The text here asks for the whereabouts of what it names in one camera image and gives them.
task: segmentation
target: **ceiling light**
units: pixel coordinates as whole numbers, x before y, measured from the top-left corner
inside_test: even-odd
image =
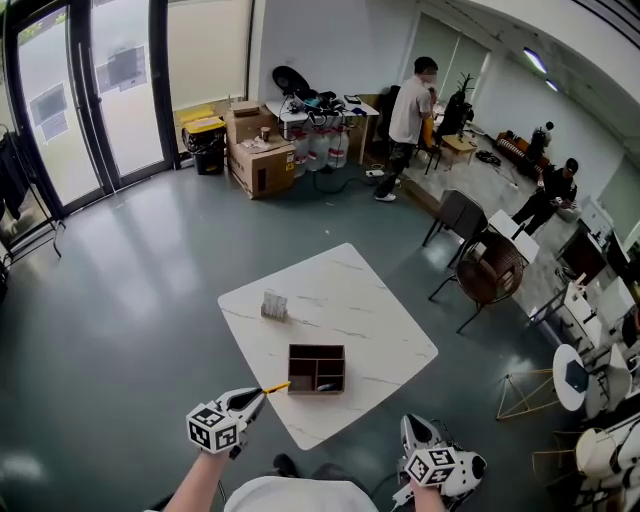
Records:
[[[538,57],[538,54],[536,52],[529,50],[529,48],[525,48],[524,54],[529,57],[529,60],[536,68],[546,74],[547,68],[545,67],[544,62],[542,62],[542,59]]]

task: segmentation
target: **door frame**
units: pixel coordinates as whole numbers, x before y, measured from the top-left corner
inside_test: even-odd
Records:
[[[158,172],[180,168],[178,146],[173,128],[173,111],[169,89],[167,11],[168,0],[149,0],[150,82],[153,90],[158,135],[163,160],[132,173],[120,176],[111,151],[107,129],[100,109],[91,50],[92,0],[30,0],[5,9],[3,46],[5,48],[5,82],[9,106],[16,133],[25,146],[27,156],[40,177],[48,205],[55,218],[63,218]],[[39,19],[67,8],[67,62],[74,108],[87,148],[98,188],[67,205],[63,205],[49,177],[29,122],[26,98],[23,94],[18,55],[18,34]]]

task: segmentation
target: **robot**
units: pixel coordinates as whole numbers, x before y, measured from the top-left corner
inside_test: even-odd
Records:
[[[442,425],[445,440],[433,422]],[[421,487],[437,486],[447,510],[455,511],[480,484],[487,462],[475,452],[467,452],[456,443],[439,420],[432,423],[414,414],[400,422],[404,456],[398,461],[399,481],[405,485],[392,496],[397,511],[413,502],[409,479]]]
[[[228,451],[235,459],[246,446],[245,430],[260,414],[266,396],[288,385],[267,390],[236,389],[206,405],[199,404],[186,418],[189,439],[202,450],[214,454]],[[486,461],[477,453],[464,451],[440,423],[448,439],[433,423],[419,416],[407,414],[402,418],[400,429],[405,454],[398,462],[398,476],[405,485],[392,497],[394,511],[413,502],[410,478],[420,486],[437,486],[450,511],[457,510],[482,480]]]

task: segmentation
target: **yellow marker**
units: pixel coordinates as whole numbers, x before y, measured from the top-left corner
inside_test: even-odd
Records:
[[[279,391],[281,389],[288,388],[290,385],[291,385],[291,381],[287,381],[284,384],[280,384],[279,386],[275,386],[273,388],[265,389],[264,390],[264,394],[265,395],[270,395],[271,393],[275,393],[276,391]]]

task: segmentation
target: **small white box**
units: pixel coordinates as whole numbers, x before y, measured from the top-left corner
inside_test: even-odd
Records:
[[[217,410],[215,402],[200,404],[187,414],[189,439],[209,453],[219,453],[240,444],[238,420]]]
[[[431,448],[414,451],[404,470],[420,487],[431,487],[444,484],[457,465],[453,448]]]
[[[283,295],[278,295],[273,290],[265,290],[260,312],[262,316],[284,320],[287,316],[287,298]]]

